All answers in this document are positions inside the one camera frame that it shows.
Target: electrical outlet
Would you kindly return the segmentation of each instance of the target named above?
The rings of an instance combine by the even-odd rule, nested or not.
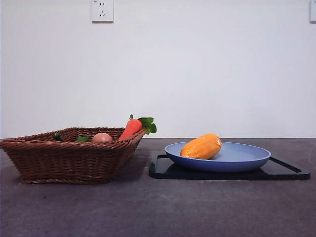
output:
[[[91,21],[113,22],[114,0],[91,0]]]

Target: egg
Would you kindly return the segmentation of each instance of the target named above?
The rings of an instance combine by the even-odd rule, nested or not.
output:
[[[91,140],[91,142],[112,142],[113,138],[104,132],[100,132],[98,134],[95,134]]]

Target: green vegetable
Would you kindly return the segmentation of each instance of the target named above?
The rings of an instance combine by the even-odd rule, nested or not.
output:
[[[65,140],[62,138],[62,136],[60,135],[60,133],[58,133],[58,132],[55,132],[54,134],[53,134],[53,138],[55,138],[55,140],[57,141],[57,142],[64,142]]]
[[[76,142],[89,142],[90,139],[89,137],[87,136],[79,136],[77,139],[76,139]]]

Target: fake food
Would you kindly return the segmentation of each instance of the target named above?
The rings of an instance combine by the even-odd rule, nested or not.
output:
[[[113,142],[113,138],[107,133],[100,132],[93,136],[91,142]]]
[[[156,133],[157,127],[153,123],[153,118],[139,118],[134,119],[133,115],[129,116],[129,121],[127,122],[127,125],[125,127],[125,130],[121,137],[118,140],[124,140],[141,130],[142,128],[146,131],[146,134],[149,133]]]
[[[76,139],[76,142],[89,142],[89,141],[90,141],[90,139],[87,136],[79,136]]]
[[[207,133],[188,142],[181,150],[180,156],[196,158],[196,159],[210,159],[221,150],[222,141],[216,135]]]
[[[57,142],[64,142],[65,140],[64,140],[64,138],[60,135],[60,133],[58,133],[58,132],[55,132],[54,134],[53,134],[53,138],[55,138],[55,140],[57,141]]]

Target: black tray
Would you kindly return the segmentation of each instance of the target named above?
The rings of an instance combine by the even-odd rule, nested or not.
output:
[[[259,169],[244,173],[201,172],[183,168],[175,164],[167,155],[154,157],[149,176],[156,179],[204,179],[204,180],[306,180],[308,170],[287,161],[270,157]]]

